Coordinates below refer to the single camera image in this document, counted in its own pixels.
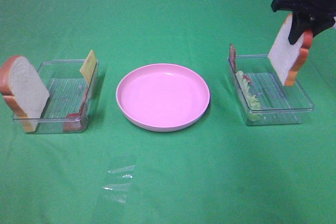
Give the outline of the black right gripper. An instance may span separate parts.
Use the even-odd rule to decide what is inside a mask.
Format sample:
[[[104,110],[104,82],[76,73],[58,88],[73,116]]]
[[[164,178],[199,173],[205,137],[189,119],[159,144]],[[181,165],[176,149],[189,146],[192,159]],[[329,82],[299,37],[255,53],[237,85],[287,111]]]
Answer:
[[[291,45],[305,32],[310,32],[313,38],[335,24],[335,0],[273,0],[271,9],[292,12],[288,35]]]

